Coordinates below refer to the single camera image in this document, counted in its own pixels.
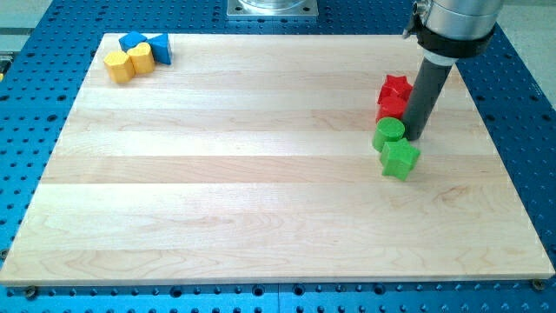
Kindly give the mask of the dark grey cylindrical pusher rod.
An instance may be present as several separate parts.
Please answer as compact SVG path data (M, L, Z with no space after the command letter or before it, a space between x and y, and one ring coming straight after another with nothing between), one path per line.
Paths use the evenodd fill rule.
M401 117L406 129L404 137L408 141L421 137L451 69L452 65L439 65L426 58L422 60Z

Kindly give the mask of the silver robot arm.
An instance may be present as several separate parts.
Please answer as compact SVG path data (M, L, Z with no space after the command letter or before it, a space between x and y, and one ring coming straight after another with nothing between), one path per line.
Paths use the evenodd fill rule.
M402 36L415 35L423 59L402 114L409 141L421 137L453 65L483 53L503 0L418 0Z

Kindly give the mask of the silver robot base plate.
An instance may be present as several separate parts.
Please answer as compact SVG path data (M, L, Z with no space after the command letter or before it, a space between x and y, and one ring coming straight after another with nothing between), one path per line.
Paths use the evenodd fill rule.
M317 17L317 0L228 0L227 16L248 17Z

